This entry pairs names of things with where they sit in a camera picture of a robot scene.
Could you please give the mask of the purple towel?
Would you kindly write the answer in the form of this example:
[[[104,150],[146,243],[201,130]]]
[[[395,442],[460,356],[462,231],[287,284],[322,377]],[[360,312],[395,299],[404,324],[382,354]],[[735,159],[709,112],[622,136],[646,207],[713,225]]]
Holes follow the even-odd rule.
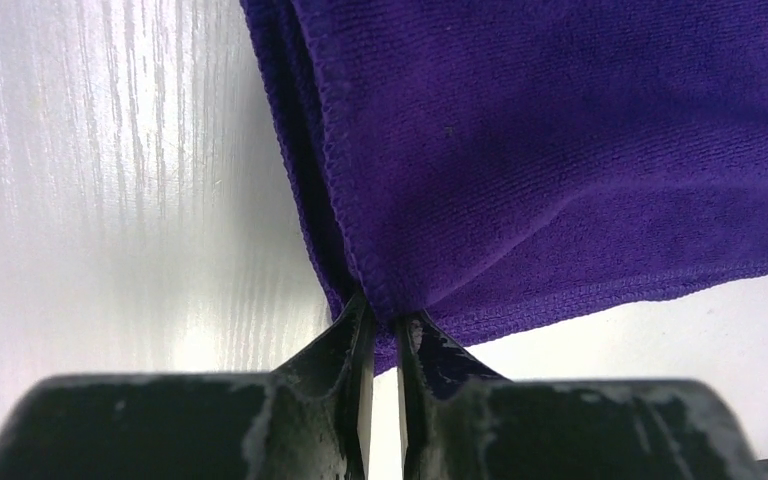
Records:
[[[331,309],[465,346],[768,275],[768,1],[246,1]]]

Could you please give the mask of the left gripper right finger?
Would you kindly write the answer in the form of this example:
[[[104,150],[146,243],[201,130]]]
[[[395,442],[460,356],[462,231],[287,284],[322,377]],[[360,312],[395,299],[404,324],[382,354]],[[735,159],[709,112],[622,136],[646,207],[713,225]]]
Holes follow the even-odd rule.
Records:
[[[396,320],[403,477],[483,479],[487,387],[507,379],[425,312]]]

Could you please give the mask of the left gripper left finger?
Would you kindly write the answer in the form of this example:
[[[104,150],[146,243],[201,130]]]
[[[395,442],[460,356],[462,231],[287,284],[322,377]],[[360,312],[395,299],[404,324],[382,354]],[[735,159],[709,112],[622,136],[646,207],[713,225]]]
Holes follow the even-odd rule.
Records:
[[[367,477],[374,337],[374,314],[358,291],[325,332],[274,371],[273,479]]]

